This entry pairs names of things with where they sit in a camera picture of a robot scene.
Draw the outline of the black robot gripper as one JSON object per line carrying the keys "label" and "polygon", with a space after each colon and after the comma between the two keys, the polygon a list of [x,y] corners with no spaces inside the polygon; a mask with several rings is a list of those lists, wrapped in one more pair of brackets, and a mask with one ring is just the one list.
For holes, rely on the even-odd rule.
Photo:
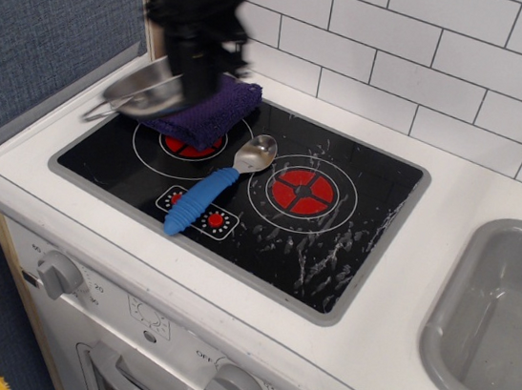
{"label": "black robot gripper", "polygon": [[244,0],[148,0],[148,18],[163,28],[165,52],[190,105],[219,89],[222,72],[247,66],[242,48],[247,32],[237,17]]}

